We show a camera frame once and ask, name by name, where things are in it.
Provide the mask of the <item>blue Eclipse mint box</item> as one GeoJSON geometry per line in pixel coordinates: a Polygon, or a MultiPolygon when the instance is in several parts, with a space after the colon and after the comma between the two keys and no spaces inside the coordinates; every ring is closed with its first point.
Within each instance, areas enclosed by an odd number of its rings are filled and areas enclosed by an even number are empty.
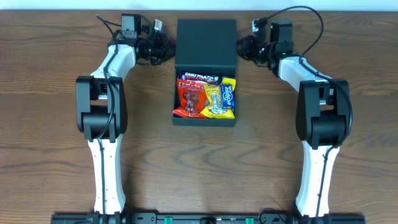
{"type": "Polygon", "coordinates": [[[220,85],[220,95],[223,109],[234,109],[235,108],[235,100],[234,100],[234,92],[233,86],[230,84],[221,84],[220,85]]]}

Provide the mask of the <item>red candy bag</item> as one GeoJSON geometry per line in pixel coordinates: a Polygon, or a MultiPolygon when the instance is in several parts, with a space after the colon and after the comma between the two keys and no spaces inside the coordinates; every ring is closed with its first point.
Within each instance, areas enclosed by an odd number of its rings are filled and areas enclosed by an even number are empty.
{"type": "Polygon", "coordinates": [[[206,118],[201,113],[207,100],[204,84],[178,78],[176,85],[180,106],[173,110],[173,114],[183,118],[206,118]]]}

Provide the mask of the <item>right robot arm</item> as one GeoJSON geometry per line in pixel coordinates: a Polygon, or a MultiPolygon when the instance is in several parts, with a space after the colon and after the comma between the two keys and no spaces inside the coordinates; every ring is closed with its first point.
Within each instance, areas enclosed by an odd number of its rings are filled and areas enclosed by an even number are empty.
{"type": "Polygon", "coordinates": [[[292,21],[255,19],[252,32],[238,41],[239,56],[266,65],[298,93],[295,128],[304,159],[295,207],[301,221],[326,223],[333,166],[353,123],[348,82],[319,72],[293,51],[292,21]]]}

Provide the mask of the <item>yellow candy bag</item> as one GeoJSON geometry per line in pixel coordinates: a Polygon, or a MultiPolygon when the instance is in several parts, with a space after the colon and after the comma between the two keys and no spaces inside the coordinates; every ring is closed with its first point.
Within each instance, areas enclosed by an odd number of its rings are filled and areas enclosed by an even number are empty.
{"type": "Polygon", "coordinates": [[[236,87],[236,80],[233,78],[223,77],[219,85],[204,84],[208,104],[201,111],[203,115],[210,119],[235,119],[234,110],[236,108],[236,99],[234,109],[223,109],[220,95],[220,85],[230,84],[233,86],[233,92],[236,87]]]}

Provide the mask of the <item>dark green box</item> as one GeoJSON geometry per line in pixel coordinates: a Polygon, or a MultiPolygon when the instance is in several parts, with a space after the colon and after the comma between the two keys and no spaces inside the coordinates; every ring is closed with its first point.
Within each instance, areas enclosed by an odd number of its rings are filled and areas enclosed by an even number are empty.
{"type": "Polygon", "coordinates": [[[179,19],[175,78],[182,72],[236,78],[237,36],[232,19],[179,19]]]}

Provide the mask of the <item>purple Dairy Milk bar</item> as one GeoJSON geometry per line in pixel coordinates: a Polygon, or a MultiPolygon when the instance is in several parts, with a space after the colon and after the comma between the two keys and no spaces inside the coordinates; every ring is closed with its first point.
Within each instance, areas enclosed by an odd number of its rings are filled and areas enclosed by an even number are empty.
{"type": "Polygon", "coordinates": [[[191,73],[191,72],[181,72],[178,76],[180,80],[190,80],[190,81],[195,81],[195,82],[200,82],[200,83],[207,83],[210,85],[219,85],[223,77],[217,76],[217,75],[201,75],[197,73],[191,73]]]}

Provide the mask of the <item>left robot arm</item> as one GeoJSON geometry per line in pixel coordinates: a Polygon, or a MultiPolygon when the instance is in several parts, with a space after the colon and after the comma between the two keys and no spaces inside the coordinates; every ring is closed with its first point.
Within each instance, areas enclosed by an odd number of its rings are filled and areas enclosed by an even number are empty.
{"type": "Polygon", "coordinates": [[[175,55],[162,21],[142,25],[140,14],[122,14],[111,30],[107,54],[90,75],[76,79],[76,123],[91,151],[96,199],[92,223],[121,223],[126,204],[121,179],[121,143],[127,130],[124,81],[139,59],[161,65],[175,55]]]}

